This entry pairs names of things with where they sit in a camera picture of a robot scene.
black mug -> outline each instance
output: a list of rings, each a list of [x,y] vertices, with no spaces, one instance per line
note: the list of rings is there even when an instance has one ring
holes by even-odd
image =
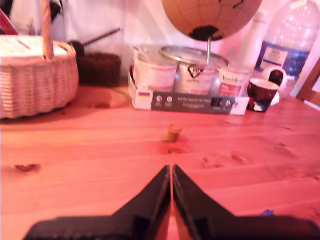
[[[271,81],[251,78],[247,88],[247,93],[250,97],[247,109],[264,113],[278,90],[279,86]]]

white bottle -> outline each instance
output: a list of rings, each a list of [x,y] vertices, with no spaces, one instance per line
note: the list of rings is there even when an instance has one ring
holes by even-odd
[[[282,67],[287,84],[280,97],[294,89],[320,28],[320,11],[311,0],[291,0],[273,17],[262,42],[254,77],[269,66]]]
[[[260,54],[262,41],[266,32],[266,23],[267,12],[258,10],[253,17],[251,28],[244,37],[238,53],[237,65],[250,69],[250,74],[254,71]]]

wicker basket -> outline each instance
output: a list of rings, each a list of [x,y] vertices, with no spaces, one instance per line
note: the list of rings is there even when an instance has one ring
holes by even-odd
[[[49,0],[41,0],[43,57],[1,59],[1,119],[47,113],[64,107],[76,94],[79,82],[76,52],[54,56]]]

wooden table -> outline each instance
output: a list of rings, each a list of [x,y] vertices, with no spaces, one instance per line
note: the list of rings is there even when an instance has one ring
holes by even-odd
[[[169,124],[183,130],[166,143]],[[1,237],[56,216],[110,215],[166,164],[235,215],[320,226],[320,112],[290,98],[244,116],[134,110],[124,88],[80,87],[65,109],[1,121]],[[14,165],[39,164],[31,172]],[[177,239],[170,218],[168,239]]]

basket handle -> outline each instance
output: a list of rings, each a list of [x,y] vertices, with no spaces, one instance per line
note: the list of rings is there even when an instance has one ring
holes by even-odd
[[[54,44],[51,37],[51,13],[49,0],[41,0],[42,15],[42,37],[43,37],[43,57],[52,59],[54,57]]]

